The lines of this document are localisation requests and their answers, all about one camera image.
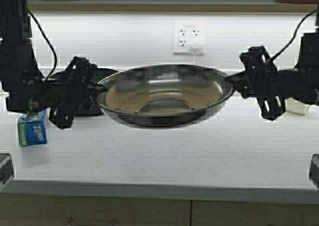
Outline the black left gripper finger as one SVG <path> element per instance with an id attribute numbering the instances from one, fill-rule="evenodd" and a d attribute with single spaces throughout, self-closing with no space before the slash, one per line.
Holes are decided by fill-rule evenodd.
<path id="1" fill-rule="evenodd" d="M 104 85 L 95 83 L 95 82 L 90 82 L 90 87 L 96 91 L 108 91 L 108 88 Z"/>

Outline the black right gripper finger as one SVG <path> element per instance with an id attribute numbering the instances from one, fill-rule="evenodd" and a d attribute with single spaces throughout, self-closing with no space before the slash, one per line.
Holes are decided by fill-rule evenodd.
<path id="1" fill-rule="evenodd" d="M 240 80 L 240 75 L 239 74 L 229 75 L 226 77 L 225 80 L 230 84 L 237 84 L 238 81 Z"/>

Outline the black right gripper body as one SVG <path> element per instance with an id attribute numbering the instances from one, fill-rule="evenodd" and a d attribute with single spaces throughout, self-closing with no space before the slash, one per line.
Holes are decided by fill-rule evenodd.
<path id="1" fill-rule="evenodd" d="M 240 54 L 245 70 L 235 77 L 235 87 L 243 98 L 256 98 L 264 119 L 274 121 L 286 111 L 278 70 L 265 47 L 251 47 Z"/>

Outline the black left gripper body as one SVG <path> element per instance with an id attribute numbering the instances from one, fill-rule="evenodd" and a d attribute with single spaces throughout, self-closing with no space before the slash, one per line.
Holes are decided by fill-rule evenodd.
<path id="1" fill-rule="evenodd" d="M 78 109 L 88 97 L 89 84 L 97 66 L 83 57 L 74 57 L 60 73 L 49 95 L 49 120 L 59 129 L 70 128 Z"/>

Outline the robot base left corner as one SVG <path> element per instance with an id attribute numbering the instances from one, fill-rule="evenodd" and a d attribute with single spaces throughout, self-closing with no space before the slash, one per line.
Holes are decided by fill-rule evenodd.
<path id="1" fill-rule="evenodd" d="M 0 154 L 0 191 L 12 181 L 14 178 L 14 169 L 12 157 L 10 154 Z"/>

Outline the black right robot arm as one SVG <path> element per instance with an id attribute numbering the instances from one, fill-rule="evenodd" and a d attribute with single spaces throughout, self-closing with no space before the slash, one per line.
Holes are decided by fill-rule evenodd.
<path id="1" fill-rule="evenodd" d="M 255 98 L 262 118 L 276 120 L 286 111 L 285 100 L 292 98 L 306 105 L 319 103 L 319 24 L 314 32 L 301 37 L 299 58 L 290 69 L 278 70 L 275 60 L 293 43 L 290 41 L 275 55 L 270 56 L 264 46 L 251 47 L 240 54 L 244 70 L 227 76 L 242 98 Z"/>

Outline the robot base right corner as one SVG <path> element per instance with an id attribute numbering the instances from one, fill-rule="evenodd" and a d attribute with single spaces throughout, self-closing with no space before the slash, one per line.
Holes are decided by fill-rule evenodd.
<path id="1" fill-rule="evenodd" d="M 314 154 L 311 159 L 309 179 L 312 183 L 319 188 L 319 155 Z"/>

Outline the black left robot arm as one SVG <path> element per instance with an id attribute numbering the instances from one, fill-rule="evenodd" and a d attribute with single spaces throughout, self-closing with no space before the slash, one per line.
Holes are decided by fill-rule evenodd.
<path id="1" fill-rule="evenodd" d="M 80 107 L 89 108 L 93 98 L 107 87 L 92 78 L 97 65 L 73 57 L 60 76 L 43 76 L 32 46 L 27 0 L 0 0 L 0 82 L 8 93 L 9 112 L 33 114 L 49 109 L 49 121 L 59 129 L 70 128 Z"/>

